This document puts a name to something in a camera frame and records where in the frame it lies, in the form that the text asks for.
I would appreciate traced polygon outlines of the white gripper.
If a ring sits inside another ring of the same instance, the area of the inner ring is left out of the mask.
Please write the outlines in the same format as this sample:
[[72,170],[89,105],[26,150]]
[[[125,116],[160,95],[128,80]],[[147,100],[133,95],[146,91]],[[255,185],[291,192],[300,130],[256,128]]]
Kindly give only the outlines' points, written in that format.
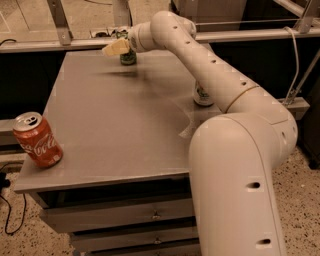
[[151,51],[153,49],[153,38],[150,23],[145,22],[133,26],[128,33],[128,40],[119,38],[105,46],[102,53],[105,56],[127,54],[130,51],[130,46],[137,53]]

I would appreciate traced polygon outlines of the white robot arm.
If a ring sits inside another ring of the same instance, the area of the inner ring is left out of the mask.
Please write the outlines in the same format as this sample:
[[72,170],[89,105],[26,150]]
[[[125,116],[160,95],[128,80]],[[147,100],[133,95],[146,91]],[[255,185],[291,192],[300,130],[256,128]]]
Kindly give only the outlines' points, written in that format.
[[287,256],[272,171],[295,148],[292,114],[195,39],[192,21],[160,11],[103,49],[106,56],[168,50],[219,108],[189,149],[202,256]]

